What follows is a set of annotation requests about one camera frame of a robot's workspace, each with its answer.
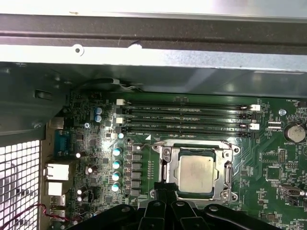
integrated circuit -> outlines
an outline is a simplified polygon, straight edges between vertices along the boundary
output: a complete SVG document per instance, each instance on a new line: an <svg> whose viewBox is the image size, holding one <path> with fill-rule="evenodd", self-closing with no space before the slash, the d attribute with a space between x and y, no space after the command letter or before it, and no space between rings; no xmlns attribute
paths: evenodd
<svg viewBox="0 0 307 230"><path fill-rule="evenodd" d="M280 179L280 168L279 167L267 167L267 181L279 181Z"/></svg>

capacitor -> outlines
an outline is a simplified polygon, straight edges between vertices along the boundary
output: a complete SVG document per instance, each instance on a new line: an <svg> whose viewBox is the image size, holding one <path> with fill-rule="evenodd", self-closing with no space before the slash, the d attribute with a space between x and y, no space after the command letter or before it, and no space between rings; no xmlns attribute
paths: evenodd
<svg viewBox="0 0 307 230"><path fill-rule="evenodd" d="M77 197L77 201L81 202L87 197L86 193L82 193L80 196Z"/></svg>
<svg viewBox="0 0 307 230"><path fill-rule="evenodd" d="M121 166L121 162L120 161L114 161L113 162L113 169L119 169Z"/></svg>
<svg viewBox="0 0 307 230"><path fill-rule="evenodd" d="M98 167L96 165L93 165L87 169L88 173L96 172L98 170Z"/></svg>
<svg viewBox="0 0 307 230"><path fill-rule="evenodd" d="M114 150L113 150L113 155L114 156L119 156L122 152L122 149L120 147L116 147Z"/></svg>
<svg viewBox="0 0 307 230"><path fill-rule="evenodd" d="M96 115L94 120L95 120L95 122L100 123L102 121L102 117L100 115Z"/></svg>
<svg viewBox="0 0 307 230"><path fill-rule="evenodd" d="M112 175L113 181L118 181L120 179L120 172L114 172Z"/></svg>
<svg viewBox="0 0 307 230"><path fill-rule="evenodd" d="M81 152L77 152L76 153L76 158L81 158L81 157L85 157L86 156L86 152L85 151L81 151Z"/></svg>
<svg viewBox="0 0 307 230"><path fill-rule="evenodd" d="M77 194L81 195L82 193L84 193L87 190L87 187L82 186L80 189L77 190Z"/></svg>
<svg viewBox="0 0 307 230"><path fill-rule="evenodd" d="M100 107L95 108L95 113L97 115L101 115L102 114L102 108L100 108Z"/></svg>
<svg viewBox="0 0 307 230"><path fill-rule="evenodd" d="M120 183L115 182L115 183L112 185L111 190L112 190L113 192L117 192L117 191L119 190L119 188L120 188Z"/></svg>
<svg viewBox="0 0 307 230"><path fill-rule="evenodd" d="M118 134L118 138L119 138L119 139L123 139L124 137L125 137L125 135L124 135L123 133L119 133L119 134Z"/></svg>

cable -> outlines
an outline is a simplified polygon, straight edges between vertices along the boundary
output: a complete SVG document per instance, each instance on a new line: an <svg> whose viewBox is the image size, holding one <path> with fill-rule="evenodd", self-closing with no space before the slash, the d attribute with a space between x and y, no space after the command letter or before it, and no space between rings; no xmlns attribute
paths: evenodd
<svg viewBox="0 0 307 230"><path fill-rule="evenodd" d="M84 214L90 214L91 216L93 216L93 214L91 213L91 212L83 212L83 213L81 213L81 214L79 214L79 217L81 217L81 218L83 218L82 216L84 215Z"/></svg>
<svg viewBox="0 0 307 230"><path fill-rule="evenodd" d="M76 85L75 87L73 87L72 90L79 90L80 88L84 86L96 85L96 84L119 85L121 88L125 90L135 90L136 92L142 92L141 89L132 85L131 83L123 81L123 80L119 80L119 79L114 79L114 78L95 78L95 79L86 80Z"/></svg>
<svg viewBox="0 0 307 230"><path fill-rule="evenodd" d="M0 227L0 230L5 230L5 228L14 220L18 219L23 213L31 210L34 207L42 207L43 208L43 215L46 217L50 217L50 218L58 218L58 219L62 219L64 221L70 221L70 219L66 218L66 217L60 217L59 215L55 215L55 214L48 214L47 213L47 207L44 204L36 204L36 205L31 205L28 208L26 208L24 211L22 211L21 213L18 213L17 215L15 215L12 219L10 219L9 221L7 221L2 227Z"/></svg>

wire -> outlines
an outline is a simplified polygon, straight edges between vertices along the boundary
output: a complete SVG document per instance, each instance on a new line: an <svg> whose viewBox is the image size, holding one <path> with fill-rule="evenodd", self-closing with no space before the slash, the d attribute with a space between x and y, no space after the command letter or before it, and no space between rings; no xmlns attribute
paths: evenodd
<svg viewBox="0 0 307 230"><path fill-rule="evenodd" d="M81 217L81 218L83 218L82 216L84 215L84 214L90 214L91 216L93 216L93 214L91 213L91 212L83 212L83 213L81 213L81 214L79 214L79 217Z"/></svg>
<svg viewBox="0 0 307 230"><path fill-rule="evenodd" d="M47 207L44 204L35 204L35 205L31 205L28 208L26 208L24 211L22 211L21 213L18 213L17 215L15 215L12 219L10 219L9 221L7 221L2 227L0 227L0 230L5 230L5 228L14 220L18 219L23 213L31 210L34 207L42 207L43 208L43 215L46 217L50 217L50 218L58 218L58 219L62 219L64 221L70 221L70 219L66 218L66 217L60 217L59 215L55 215L55 214L48 214L47 213Z"/></svg>

white connector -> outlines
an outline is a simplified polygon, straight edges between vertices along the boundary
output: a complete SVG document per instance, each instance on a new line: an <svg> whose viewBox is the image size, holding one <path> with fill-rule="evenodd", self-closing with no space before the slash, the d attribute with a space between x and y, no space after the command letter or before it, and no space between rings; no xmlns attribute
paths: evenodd
<svg viewBox="0 0 307 230"><path fill-rule="evenodd" d="M124 99L116 99L116 105L125 105Z"/></svg>
<svg viewBox="0 0 307 230"><path fill-rule="evenodd" d="M123 123L124 123L124 118L122 118L122 117L117 117L117 118L116 118L116 123L117 123L117 124L123 124Z"/></svg>
<svg viewBox="0 0 307 230"><path fill-rule="evenodd" d="M250 105L250 107L251 107L251 111L260 111L260 109L261 109L261 106L259 105L259 104L252 104L252 105Z"/></svg>
<svg viewBox="0 0 307 230"><path fill-rule="evenodd" d="M260 129L260 125L258 123L251 123L251 124L249 124L249 129L251 129L251 130L259 130Z"/></svg>

